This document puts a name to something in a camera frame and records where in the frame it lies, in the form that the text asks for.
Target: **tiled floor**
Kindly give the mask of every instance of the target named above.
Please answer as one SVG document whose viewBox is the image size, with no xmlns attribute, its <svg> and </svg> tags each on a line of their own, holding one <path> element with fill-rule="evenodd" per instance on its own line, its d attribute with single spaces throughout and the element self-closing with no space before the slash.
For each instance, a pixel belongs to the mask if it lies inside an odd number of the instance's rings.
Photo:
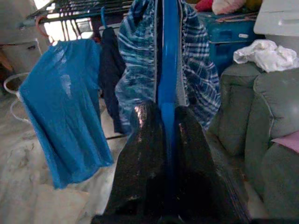
<svg viewBox="0 0 299 224">
<path fill-rule="evenodd" d="M 3 224 L 89 224 L 108 202 L 115 166 L 100 169 L 91 179 L 53 190 L 42 148 L 31 127 L 9 112 L 14 98 L 0 98 L 0 220 Z M 26 116 L 21 104 L 15 113 Z M 116 135 L 105 110 L 101 115 L 106 137 Z M 108 141 L 115 160 L 126 139 Z M 263 203 L 245 183 L 253 217 L 267 217 Z"/>
</svg>

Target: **drying rack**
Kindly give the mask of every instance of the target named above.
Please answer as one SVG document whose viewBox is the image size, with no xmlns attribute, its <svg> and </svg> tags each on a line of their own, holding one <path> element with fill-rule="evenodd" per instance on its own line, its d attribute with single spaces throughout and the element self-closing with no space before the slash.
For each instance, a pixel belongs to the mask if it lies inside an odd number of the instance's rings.
<svg viewBox="0 0 299 224">
<path fill-rule="evenodd" d="M 101 8 L 105 7 L 107 25 L 120 23 L 133 0 L 52 0 L 18 24 L 20 29 L 50 22 L 61 23 L 64 39 L 69 39 L 70 29 L 79 39 L 83 32 L 99 35 Z"/>
</svg>

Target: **blue plaid shirt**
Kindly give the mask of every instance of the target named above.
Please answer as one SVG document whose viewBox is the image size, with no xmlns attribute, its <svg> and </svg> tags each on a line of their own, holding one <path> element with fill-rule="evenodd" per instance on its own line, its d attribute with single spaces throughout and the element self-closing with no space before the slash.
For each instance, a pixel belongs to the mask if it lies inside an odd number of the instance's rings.
<svg viewBox="0 0 299 224">
<path fill-rule="evenodd" d="M 182 9 L 181 66 L 186 103 L 204 129 L 220 105 L 217 69 L 209 60 L 209 43 L 205 27 L 196 12 L 184 0 Z M 119 31 L 119 50 L 127 68 L 115 88 L 120 117 L 125 132 L 131 132 L 130 115 L 141 102 L 156 100 L 157 62 L 155 53 L 155 1 L 135 0 Z"/>
</svg>

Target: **blue container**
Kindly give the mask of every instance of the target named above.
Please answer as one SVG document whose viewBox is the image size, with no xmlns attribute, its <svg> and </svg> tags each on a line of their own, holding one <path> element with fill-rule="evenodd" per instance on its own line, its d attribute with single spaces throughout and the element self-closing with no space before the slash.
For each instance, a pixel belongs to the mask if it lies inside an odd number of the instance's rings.
<svg viewBox="0 0 299 224">
<path fill-rule="evenodd" d="M 236 16 L 232 21 L 219 22 L 217 19 Z M 198 13 L 209 36 L 210 58 L 215 63 L 219 76 L 232 64 L 234 52 L 250 45 L 256 39 L 263 39 L 263 35 L 253 32 L 255 21 L 235 21 L 245 19 L 246 14 L 215 15 L 213 12 Z"/>
</svg>

